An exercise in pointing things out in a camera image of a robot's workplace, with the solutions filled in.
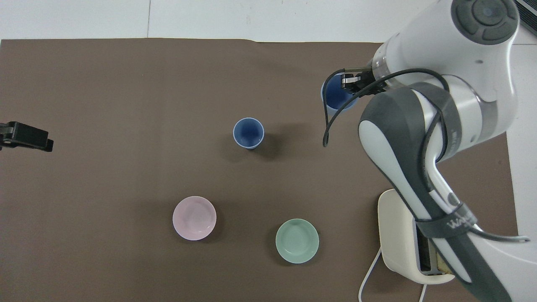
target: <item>brown tablecloth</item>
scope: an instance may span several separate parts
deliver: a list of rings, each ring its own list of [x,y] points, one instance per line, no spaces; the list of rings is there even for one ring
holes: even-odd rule
[[[0,122],[45,129],[55,144],[0,152],[0,300],[357,301],[390,185],[357,136],[368,97],[322,147],[320,86],[378,46],[3,40]],[[266,130],[254,151],[231,136],[247,116]],[[516,232],[505,136],[441,171],[484,229]],[[218,214],[199,242],[171,223],[191,195]],[[275,248],[291,218],[319,232],[305,264]],[[364,301],[417,301],[420,289],[379,261]],[[425,301],[441,299],[475,301],[458,281],[429,287]]]

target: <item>green bowl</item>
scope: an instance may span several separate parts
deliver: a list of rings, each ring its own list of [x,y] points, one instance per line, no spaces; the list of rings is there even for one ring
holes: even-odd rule
[[[317,253],[319,234],[315,227],[304,219],[291,219],[278,229],[276,248],[286,261],[304,263]]]

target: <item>cup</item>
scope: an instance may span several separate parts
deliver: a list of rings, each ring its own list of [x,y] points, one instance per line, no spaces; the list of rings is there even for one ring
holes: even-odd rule
[[[341,88],[341,74],[337,74],[326,84],[326,111],[329,116],[333,116],[336,111],[345,104],[351,97],[352,94],[348,93],[346,90]],[[323,87],[321,86],[321,100],[323,99]],[[358,99],[353,100],[342,112],[347,111],[352,106],[356,104]]]
[[[265,128],[255,118],[243,118],[233,127],[233,139],[237,145],[252,150],[263,141]]]

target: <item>pink bowl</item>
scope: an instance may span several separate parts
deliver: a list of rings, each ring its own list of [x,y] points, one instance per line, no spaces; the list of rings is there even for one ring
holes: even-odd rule
[[[187,197],[173,211],[175,231],[188,240],[200,240],[216,225],[216,210],[209,200],[199,196]]]

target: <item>white floor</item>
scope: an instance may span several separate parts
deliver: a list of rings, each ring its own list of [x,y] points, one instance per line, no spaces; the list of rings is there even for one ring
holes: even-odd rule
[[[0,39],[242,38],[384,42],[434,0],[2,0]],[[507,132],[521,234],[537,238],[537,37],[521,28],[511,66],[518,118]]]

